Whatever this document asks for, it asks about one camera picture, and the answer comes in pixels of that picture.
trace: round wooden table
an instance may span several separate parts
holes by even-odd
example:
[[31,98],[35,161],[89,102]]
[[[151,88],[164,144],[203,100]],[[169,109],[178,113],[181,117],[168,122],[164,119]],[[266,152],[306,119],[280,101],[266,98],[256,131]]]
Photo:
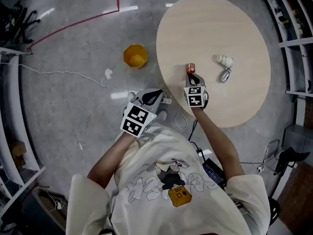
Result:
[[[190,114],[184,97],[185,63],[203,77],[209,102],[204,110],[218,127],[232,127],[253,117],[268,93],[270,62],[264,39],[253,21],[226,0],[179,0],[163,16],[156,37],[163,79]],[[219,54],[234,58],[226,83]]]

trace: cartoon print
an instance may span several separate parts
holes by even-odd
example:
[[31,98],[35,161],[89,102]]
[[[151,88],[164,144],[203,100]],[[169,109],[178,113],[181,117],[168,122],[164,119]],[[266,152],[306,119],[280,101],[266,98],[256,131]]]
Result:
[[188,177],[181,169],[188,168],[189,164],[182,159],[169,161],[157,160],[146,170],[140,172],[153,172],[146,180],[141,177],[134,184],[127,184],[128,203],[134,199],[140,200],[146,193],[147,200],[157,199],[160,195],[164,200],[171,199],[173,206],[179,207],[187,204],[192,199],[192,192],[202,192],[205,188],[215,189],[219,186],[205,173],[191,173]]
[[[169,165],[175,163],[175,165],[170,165],[167,167],[167,170],[162,170],[160,165]],[[170,161],[155,161],[151,166],[147,168],[147,171],[156,170],[156,174],[160,181],[164,183],[162,186],[163,190],[172,189],[174,186],[184,186],[185,182],[180,178],[179,175],[179,166],[183,168],[188,168],[189,164],[187,164],[184,160],[172,159]]]
[[130,194],[128,196],[128,203],[132,202],[134,199],[140,199],[142,195],[142,178],[138,178],[135,185],[132,183],[129,183],[126,185],[128,190],[130,191]]

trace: yellow cup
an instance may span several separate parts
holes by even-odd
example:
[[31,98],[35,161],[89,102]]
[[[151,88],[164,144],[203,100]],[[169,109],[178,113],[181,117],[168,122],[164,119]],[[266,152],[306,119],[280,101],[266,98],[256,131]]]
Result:
[[139,69],[147,62],[147,51],[141,45],[130,45],[124,50],[123,58],[129,67]]

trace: white cup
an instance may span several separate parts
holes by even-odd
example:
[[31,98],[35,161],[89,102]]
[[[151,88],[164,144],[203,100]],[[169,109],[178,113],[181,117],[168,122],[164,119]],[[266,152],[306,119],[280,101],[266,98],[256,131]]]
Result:
[[232,57],[226,57],[224,55],[218,55],[216,61],[226,68],[231,68],[234,64],[234,59]]

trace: white t-shirt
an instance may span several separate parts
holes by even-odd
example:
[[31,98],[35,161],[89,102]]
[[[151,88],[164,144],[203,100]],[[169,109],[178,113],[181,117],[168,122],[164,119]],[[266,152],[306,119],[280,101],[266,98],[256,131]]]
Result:
[[114,175],[110,198],[95,182],[75,175],[67,212],[68,235],[250,235],[234,201],[265,235],[270,221],[262,177],[236,176],[223,191],[204,171],[192,145],[177,132],[154,124],[135,141]]

